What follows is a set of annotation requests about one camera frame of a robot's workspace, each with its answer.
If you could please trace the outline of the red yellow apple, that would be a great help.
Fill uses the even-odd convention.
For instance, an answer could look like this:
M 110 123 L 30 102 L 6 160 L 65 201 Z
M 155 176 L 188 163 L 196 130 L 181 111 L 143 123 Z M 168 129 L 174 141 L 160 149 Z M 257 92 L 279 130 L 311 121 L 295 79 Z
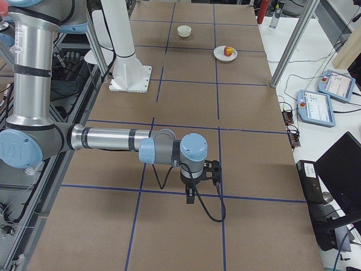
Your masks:
M 234 53 L 234 48 L 231 46 L 225 46 L 223 49 L 223 54 L 226 57 L 230 57 Z

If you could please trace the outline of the white plate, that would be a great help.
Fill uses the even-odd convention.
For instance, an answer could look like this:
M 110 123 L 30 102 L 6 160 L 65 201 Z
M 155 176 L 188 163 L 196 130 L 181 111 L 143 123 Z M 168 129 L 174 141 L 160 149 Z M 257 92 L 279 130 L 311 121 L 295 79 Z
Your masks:
M 237 57 L 237 51 L 234 49 L 234 53 L 230 57 L 226 57 L 223 54 L 223 49 L 225 46 L 218 46 L 213 50 L 214 57 L 217 60 L 220 60 L 222 62 L 231 62 L 236 59 Z

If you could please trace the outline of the cream bowl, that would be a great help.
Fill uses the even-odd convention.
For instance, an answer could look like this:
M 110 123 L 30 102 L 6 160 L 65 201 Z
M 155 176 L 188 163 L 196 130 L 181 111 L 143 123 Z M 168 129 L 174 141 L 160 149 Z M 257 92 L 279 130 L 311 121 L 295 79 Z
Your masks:
M 177 28 L 178 35 L 182 38 L 189 37 L 191 34 L 192 28 L 188 25 L 180 25 Z

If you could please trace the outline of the orange circuit board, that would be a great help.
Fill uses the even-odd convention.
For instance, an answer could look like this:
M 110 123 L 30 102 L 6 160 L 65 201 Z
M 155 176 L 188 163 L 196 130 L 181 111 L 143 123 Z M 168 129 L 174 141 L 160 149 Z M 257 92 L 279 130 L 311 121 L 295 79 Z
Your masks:
M 289 138 L 289 143 L 291 149 L 295 149 L 301 146 L 300 143 L 300 133 L 297 129 L 287 129 L 287 135 Z
M 293 112 L 292 110 L 283 110 L 281 112 L 283 120 L 285 125 L 292 125 L 294 124 L 294 120 L 293 120 Z

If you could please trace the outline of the upper orange circuit board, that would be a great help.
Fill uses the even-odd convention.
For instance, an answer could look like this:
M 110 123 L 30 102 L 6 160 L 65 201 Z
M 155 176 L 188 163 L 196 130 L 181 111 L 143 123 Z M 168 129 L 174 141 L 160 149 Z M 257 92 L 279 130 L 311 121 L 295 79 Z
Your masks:
M 283 120 L 285 125 L 292 125 L 294 124 L 294 120 L 293 120 L 293 112 L 292 110 L 283 110 L 281 112 Z

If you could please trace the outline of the black computer box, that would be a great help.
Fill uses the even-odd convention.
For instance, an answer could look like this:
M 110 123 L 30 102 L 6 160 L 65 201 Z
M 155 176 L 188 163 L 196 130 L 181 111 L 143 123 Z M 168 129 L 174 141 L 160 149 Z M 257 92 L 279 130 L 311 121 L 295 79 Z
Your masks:
M 337 214 L 330 203 L 329 192 L 322 191 L 315 163 L 299 160 L 296 163 L 303 194 L 307 202 L 316 241 L 323 251 L 333 248 L 351 251 L 349 238 L 343 240 L 347 232 L 347 220 Z

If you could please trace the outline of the near teach pendant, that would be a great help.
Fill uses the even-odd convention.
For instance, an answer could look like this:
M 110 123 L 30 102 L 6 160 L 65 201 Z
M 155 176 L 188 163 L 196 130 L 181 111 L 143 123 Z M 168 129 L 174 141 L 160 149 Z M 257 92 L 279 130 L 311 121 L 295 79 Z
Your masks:
M 297 94 L 297 107 L 297 113 L 305 123 L 325 127 L 336 126 L 332 102 L 328 94 L 300 90 Z

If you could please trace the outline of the teach pendant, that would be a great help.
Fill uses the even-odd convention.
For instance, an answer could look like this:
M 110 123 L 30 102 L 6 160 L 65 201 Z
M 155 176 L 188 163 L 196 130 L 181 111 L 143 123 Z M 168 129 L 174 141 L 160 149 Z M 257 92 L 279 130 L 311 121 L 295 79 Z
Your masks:
M 355 79 L 336 71 L 326 70 L 318 82 L 318 90 L 331 98 L 349 103 L 355 86 Z
M 297 107 L 297 113 L 305 123 L 325 127 L 336 126 L 332 102 L 328 94 L 300 90 L 297 94 Z

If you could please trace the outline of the black monitor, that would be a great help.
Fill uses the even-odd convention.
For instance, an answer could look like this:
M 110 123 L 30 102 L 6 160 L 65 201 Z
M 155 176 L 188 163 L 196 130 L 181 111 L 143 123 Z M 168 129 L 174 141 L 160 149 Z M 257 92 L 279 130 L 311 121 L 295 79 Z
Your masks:
M 346 215 L 360 211 L 360 142 L 350 132 L 315 162 L 315 168 Z

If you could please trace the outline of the far teach pendant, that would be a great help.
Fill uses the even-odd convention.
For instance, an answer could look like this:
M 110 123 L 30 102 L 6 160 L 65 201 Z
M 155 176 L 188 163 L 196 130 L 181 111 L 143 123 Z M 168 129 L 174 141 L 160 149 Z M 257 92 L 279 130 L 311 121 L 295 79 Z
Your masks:
M 326 70 L 318 82 L 318 90 L 331 98 L 349 103 L 355 86 L 355 79 L 336 71 Z

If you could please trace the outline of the red bottle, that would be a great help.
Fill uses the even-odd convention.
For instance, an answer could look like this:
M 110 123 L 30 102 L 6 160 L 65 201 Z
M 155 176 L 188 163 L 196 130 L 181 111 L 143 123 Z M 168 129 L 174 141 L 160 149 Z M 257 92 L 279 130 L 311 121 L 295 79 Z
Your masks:
M 269 0 L 261 1 L 261 5 L 259 7 L 259 12 L 258 12 L 258 16 L 257 16 L 258 24 L 262 24 L 262 22 L 263 22 L 263 19 L 265 17 L 266 11 L 267 11 L 268 3 L 269 3 Z

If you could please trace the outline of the wooden plank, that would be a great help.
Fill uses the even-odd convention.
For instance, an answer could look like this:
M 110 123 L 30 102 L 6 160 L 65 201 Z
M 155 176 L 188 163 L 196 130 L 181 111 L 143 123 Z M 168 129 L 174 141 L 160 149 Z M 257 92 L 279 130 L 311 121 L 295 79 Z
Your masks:
M 336 69 L 348 69 L 352 62 L 358 57 L 361 51 L 360 36 L 361 32 L 359 25 L 345 42 L 337 56 L 332 60 L 332 64 Z

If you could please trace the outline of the clear spray bottle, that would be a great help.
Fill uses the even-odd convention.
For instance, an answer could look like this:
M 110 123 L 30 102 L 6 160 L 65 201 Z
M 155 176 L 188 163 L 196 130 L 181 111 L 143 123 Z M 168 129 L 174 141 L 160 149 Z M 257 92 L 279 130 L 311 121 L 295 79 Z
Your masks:
M 283 13 L 283 8 L 284 8 L 285 2 L 284 1 L 278 1 L 275 9 L 274 9 L 274 13 L 270 22 L 269 27 L 275 29 L 277 27 L 277 24 L 279 22 L 279 19 Z

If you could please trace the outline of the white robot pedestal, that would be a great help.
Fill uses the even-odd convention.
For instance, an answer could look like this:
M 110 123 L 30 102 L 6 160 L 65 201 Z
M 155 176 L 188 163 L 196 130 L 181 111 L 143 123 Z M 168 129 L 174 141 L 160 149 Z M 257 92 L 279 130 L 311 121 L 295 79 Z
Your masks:
M 152 67 L 142 65 L 137 58 L 126 2 L 104 0 L 101 3 L 116 54 L 109 89 L 135 93 L 147 92 Z

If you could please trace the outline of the aluminium frame post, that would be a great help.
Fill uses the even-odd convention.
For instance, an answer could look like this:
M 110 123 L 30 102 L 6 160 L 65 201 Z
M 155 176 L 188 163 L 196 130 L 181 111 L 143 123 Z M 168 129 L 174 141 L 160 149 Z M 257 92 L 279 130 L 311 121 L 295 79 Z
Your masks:
M 306 3 L 306 6 L 298 19 L 298 22 L 290 36 L 290 39 L 285 47 L 285 50 L 281 56 L 280 62 L 276 67 L 276 70 L 272 76 L 270 86 L 272 88 L 276 88 L 283 73 L 285 72 L 285 69 L 305 31 L 305 29 L 308 26 L 308 23 L 310 19 L 312 18 L 312 15 L 314 14 L 315 9 L 317 8 L 320 0 L 309 0 Z

